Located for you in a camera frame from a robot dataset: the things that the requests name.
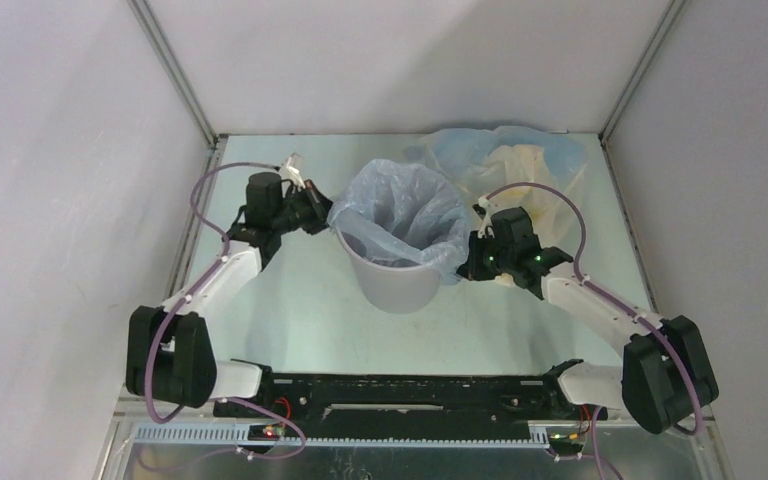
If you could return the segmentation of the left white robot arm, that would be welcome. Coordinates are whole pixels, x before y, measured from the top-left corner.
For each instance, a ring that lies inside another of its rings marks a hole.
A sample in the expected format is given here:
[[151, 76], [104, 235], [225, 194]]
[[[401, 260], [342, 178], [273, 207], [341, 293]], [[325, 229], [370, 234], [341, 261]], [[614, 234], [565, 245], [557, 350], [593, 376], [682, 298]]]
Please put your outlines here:
[[140, 306], [129, 319], [125, 387], [148, 400], [198, 408], [237, 397], [252, 416], [276, 403], [264, 382], [270, 369], [220, 353], [219, 315], [278, 252], [285, 234], [323, 231], [332, 201], [309, 180], [277, 172], [250, 176], [246, 203], [222, 232], [222, 246], [207, 271], [158, 307]]

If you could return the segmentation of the clear bag with yellow rim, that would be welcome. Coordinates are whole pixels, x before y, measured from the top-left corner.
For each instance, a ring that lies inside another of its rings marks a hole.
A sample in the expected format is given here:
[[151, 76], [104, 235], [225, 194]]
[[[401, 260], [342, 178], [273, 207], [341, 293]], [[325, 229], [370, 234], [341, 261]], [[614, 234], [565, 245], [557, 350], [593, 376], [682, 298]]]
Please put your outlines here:
[[[521, 126], [449, 128], [416, 140], [404, 149], [404, 157], [446, 177], [468, 208], [481, 196], [517, 182], [548, 186], [575, 203], [584, 197], [588, 154], [560, 134]], [[558, 246], [575, 220], [563, 200], [542, 189], [512, 188], [491, 201], [500, 209], [524, 208], [543, 246]]]

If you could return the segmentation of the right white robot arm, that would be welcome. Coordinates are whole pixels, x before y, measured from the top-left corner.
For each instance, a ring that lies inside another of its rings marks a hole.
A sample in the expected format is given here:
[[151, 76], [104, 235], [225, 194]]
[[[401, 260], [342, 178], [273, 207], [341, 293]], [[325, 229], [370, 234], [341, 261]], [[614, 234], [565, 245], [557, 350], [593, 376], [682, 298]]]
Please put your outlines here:
[[695, 322], [630, 305], [578, 272], [572, 256], [541, 245], [523, 208], [473, 208], [482, 222], [470, 234], [469, 257], [458, 274], [470, 281], [509, 276], [515, 286], [583, 322], [621, 359], [618, 367], [573, 360], [558, 368], [557, 381], [541, 392], [548, 414], [566, 418], [580, 405], [602, 406], [660, 434], [719, 398]]

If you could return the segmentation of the light blue trash bag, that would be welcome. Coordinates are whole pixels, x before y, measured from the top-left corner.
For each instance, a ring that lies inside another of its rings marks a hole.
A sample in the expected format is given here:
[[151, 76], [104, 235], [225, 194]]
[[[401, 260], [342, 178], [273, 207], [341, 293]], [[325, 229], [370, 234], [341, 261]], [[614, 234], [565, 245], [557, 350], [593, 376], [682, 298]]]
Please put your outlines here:
[[417, 163], [374, 159], [348, 183], [327, 217], [336, 232], [354, 238], [361, 257], [376, 265], [427, 267], [444, 285], [469, 254], [473, 222], [457, 188]]

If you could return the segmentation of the grey plastic trash bin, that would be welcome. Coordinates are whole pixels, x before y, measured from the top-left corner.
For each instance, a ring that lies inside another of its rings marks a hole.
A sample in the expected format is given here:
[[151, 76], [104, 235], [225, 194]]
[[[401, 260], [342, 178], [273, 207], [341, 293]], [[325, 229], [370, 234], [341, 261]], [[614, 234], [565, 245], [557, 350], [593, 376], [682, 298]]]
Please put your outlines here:
[[349, 256], [362, 293], [381, 311], [391, 314], [417, 312], [433, 300], [443, 285], [440, 275], [427, 267], [394, 268], [365, 260], [354, 238], [334, 232]]

